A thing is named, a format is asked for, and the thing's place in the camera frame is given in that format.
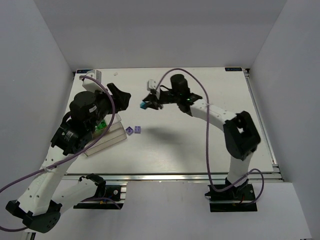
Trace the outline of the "blue lego brick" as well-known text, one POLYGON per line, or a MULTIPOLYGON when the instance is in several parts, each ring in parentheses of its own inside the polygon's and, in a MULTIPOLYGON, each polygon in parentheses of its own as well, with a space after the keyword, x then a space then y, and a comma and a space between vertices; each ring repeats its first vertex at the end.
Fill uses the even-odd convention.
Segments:
POLYGON ((141 109, 146 109, 148 106, 147 106, 147 103, 146 102, 142 102, 141 104, 140 104, 140 108, 141 109))

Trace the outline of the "purple lego brick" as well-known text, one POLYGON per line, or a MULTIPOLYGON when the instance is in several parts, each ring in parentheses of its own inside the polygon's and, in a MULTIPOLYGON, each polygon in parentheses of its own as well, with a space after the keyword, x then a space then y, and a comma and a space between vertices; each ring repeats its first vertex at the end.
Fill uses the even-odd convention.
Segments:
POLYGON ((134 127, 134 133, 135 133, 135 134, 140 134, 140 133, 141 133, 141 130, 142 130, 142 129, 141 129, 141 126, 137 126, 137 125, 136 125, 136 126, 134 127))
POLYGON ((134 130, 133 130, 130 126, 128 126, 128 127, 125 129, 125 132, 130 136, 131 134, 134 133, 134 130))

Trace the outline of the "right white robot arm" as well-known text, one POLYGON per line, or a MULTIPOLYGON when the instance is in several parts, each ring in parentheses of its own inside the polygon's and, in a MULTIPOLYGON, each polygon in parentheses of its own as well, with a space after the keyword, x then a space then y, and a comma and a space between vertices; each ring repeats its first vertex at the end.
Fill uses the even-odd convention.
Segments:
POLYGON ((206 121, 208 127, 214 126, 221 130, 230 154, 230 166, 225 187, 218 189, 214 186, 213 190, 221 193, 246 185, 253 153, 261 142, 251 115, 246 111, 233 113, 210 104, 207 99, 190 91, 182 74, 173 75, 170 82, 171 88, 161 90, 159 83, 148 80, 146 88, 149 94, 143 99, 140 107, 159 110, 166 104, 177 104, 183 113, 206 121))

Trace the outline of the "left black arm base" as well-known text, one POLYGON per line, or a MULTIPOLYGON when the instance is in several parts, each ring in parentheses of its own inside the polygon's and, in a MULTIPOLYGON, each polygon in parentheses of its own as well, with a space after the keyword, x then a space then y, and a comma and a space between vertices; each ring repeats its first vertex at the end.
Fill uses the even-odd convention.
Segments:
POLYGON ((105 191, 94 198, 98 200, 80 202, 74 209, 81 210, 121 210, 126 199, 126 184, 106 184, 105 191))

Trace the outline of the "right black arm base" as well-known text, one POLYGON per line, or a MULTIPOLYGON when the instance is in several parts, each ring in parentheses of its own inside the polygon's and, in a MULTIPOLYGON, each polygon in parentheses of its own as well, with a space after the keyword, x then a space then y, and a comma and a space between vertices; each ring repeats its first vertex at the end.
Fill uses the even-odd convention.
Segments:
POLYGON ((257 212, 257 204, 252 184, 247 184, 238 189, 231 188, 217 192, 208 185, 208 192, 204 196, 209 200, 211 213, 242 213, 257 212))

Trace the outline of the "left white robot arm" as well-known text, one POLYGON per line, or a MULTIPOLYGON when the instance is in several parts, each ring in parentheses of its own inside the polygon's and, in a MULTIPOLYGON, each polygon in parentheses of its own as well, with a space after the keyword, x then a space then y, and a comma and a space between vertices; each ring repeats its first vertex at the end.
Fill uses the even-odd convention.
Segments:
POLYGON ((49 232, 66 210, 84 200, 101 200, 106 195, 106 182, 97 174, 81 176, 79 182, 61 194, 55 194, 71 164, 92 146, 93 133, 106 115, 112 119, 125 111, 131 94, 113 83, 85 87, 69 104, 69 111, 50 141, 47 156, 26 191, 7 203, 5 209, 22 220, 25 228, 49 232))

